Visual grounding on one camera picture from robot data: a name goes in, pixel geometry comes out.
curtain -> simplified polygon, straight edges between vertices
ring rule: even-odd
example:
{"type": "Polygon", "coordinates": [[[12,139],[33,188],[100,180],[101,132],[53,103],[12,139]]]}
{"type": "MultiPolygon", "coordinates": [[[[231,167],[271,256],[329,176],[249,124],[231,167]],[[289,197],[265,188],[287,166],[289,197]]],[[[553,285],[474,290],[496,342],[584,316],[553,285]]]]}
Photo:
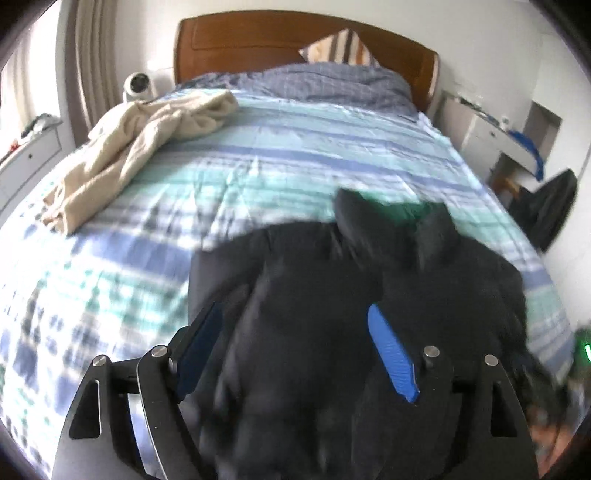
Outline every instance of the curtain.
{"type": "Polygon", "coordinates": [[[77,89],[85,134],[121,101],[114,66],[115,9],[112,0],[78,0],[73,8],[77,89]]]}
{"type": "Polygon", "coordinates": [[[27,52],[30,31],[21,36],[0,76],[0,122],[2,138],[18,138],[34,114],[28,96],[27,52]]]}

blue gripper pad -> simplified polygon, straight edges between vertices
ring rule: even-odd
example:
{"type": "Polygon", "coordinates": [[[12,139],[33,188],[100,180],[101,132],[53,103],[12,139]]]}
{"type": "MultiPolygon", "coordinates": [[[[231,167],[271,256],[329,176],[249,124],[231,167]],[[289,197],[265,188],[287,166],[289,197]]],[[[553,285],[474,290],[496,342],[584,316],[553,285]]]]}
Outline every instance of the blue gripper pad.
{"type": "Polygon", "coordinates": [[[419,394],[415,366],[375,303],[368,310],[368,327],[392,385],[407,402],[414,403],[419,394]]]}

drawer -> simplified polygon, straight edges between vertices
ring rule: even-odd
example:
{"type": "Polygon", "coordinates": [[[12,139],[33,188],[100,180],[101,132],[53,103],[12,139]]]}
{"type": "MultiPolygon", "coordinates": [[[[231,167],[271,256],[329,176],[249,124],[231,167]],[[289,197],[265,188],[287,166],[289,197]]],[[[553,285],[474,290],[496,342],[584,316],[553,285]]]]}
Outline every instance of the drawer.
{"type": "Polygon", "coordinates": [[[11,198],[21,186],[35,174],[51,157],[61,150],[55,129],[43,133],[39,138],[25,145],[0,170],[0,184],[4,193],[11,198]]]}
{"type": "Polygon", "coordinates": [[[499,148],[501,148],[503,138],[506,136],[504,132],[491,125],[479,115],[474,116],[474,123],[472,124],[470,134],[495,143],[499,148]]]}
{"type": "Polygon", "coordinates": [[[471,136],[460,151],[460,155],[474,174],[483,182],[487,182],[495,168],[501,149],[495,141],[488,141],[476,136],[471,136]]]}
{"type": "Polygon", "coordinates": [[[509,135],[503,139],[503,153],[517,162],[532,175],[535,175],[538,164],[533,154],[527,150],[523,145],[513,140],[509,135]]]}

metal bolt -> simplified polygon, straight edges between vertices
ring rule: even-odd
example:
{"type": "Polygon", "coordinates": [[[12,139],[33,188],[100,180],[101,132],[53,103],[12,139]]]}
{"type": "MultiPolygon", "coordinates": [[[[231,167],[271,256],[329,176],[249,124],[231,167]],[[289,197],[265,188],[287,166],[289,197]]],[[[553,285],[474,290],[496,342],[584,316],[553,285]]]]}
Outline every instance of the metal bolt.
{"type": "Polygon", "coordinates": [[[484,357],[484,363],[490,365],[491,367],[496,367],[499,364],[499,359],[494,355],[486,355],[484,357]]]}
{"type": "Polygon", "coordinates": [[[95,367],[102,367],[105,363],[107,363],[106,355],[98,355],[92,359],[92,364],[95,367]]]}
{"type": "Polygon", "coordinates": [[[433,345],[427,345],[423,349],[423,353],[429,358],[436,358],[439,356],[439,348],[433,345]]]}
{"type": "Polygon", "coordinates": [[[157,345],[152,348],[152,356],[158,358],[159,356],[164,356],[168,353],[168,348],[166,345],[157,345]]]}

black metal bracket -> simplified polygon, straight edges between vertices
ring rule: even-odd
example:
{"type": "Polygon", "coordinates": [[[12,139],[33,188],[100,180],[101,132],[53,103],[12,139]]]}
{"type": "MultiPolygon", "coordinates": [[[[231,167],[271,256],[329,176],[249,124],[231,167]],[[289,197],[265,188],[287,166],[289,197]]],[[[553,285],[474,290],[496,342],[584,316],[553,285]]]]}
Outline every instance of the black metal bracket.
{"type": "MultiPolygon", "coordinates": [[[[212,304],[168,345],[152,348],[141,359],[112,363],[106,355],[97,356],[66,416],[53,480],[154,479],[139,456],[129,393],[141,397],[165,478],[215,480],[216,472],[201,460],[178,403],[195,389],[222,320],[221,309],[212,304]]],[[[397,455],[397,463],[387,463],[379,479],[537,478],[525,417],[500,362],[487,355],[479,365],[452,365],[432,346],[421,358],[421,393],[411,413],[414,433],[396,447],[404,450],[404,459],[397,455]],[[449,404],[462,392],[459,421],[446,428],[449,404]]]]}

